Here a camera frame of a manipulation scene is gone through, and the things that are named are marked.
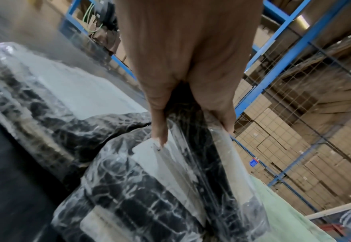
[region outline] plastic sheet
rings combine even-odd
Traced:
[[[166,115],[218,239],[255,241],[269,231],[264,206],[229,134],[214,116],[201,110],[187,84],[174,90]]]
[[[202,241],[205,230],[201,221],[204,223],[205,217],[203,210],[197,212],[201,211],[200,199],[190,189],[191,183],[174,169],[183,161],[168,163],[166,159],[177,157],[170,155],[176,150],[159,149],[150,131],[146,127],[120,135],[99,152],[84,174],[81,187],[54,214],[52,224],[67,242],[82,241],[82,234],[95,242],[122,237],[121,241]],[[81,227],[85,217],[93,218],[91,231]],[[104,222],[100,225],[95,220]]]
[[[111,138],[150,124],[112,83],[0,43],[0,123],[69,189]]]

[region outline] wrapped package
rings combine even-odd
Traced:
[[[201,109],[187,84],[173,91],[165,113],[217,238],[247,242],[264,235],[266,211],[220,122]]]
[[[0,89],[0,123],[68,188],[108,140],[151,122],[108,80],[15,43],[0,43]]]
[[[174,142],[160,149],[150,131],[151,127],[140,128],[108,141],[81,180],[81,196],[89,198],[102,211],[99,216],[118,228],[126,241],[202,241],[205,212],[184,160]],[[74,229],[86,216],[84,209],[73,209],[78,207],[74,201],[83,200],[79,190],[59,206],[52,222],[67,242],[94,233]]]

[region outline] gray floor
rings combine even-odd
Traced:
[[[0,0],[0,42],[18,42],[105,77],[144,105],[142,93],[107,70],[110,57],[106,52],[78,34],[71,24],[61,24],[61,16],[47,5],[37,12],[25,2]],[[61,241],[49,223],[67,195],[62,185],[0,127],[0,242]]]

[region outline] wire mesh panel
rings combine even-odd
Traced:
[[[285,36],[245,73],[234,106],[296,43]],[[235,124],[233,137],[247,149],[237,147],[249,173],[305,215],[351,202],[350,47],[351,34],[328,53],[309,45]],[[253,156],[264,165],[251,162]]]

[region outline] blue sticker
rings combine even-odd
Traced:
[[[258,162],[257,162],[256,160],[252,159],[252,160],[249,162],[249,164],[250,164],[251,167],[254,167],[254,166],[256,166],[256,165],[258,164]]]

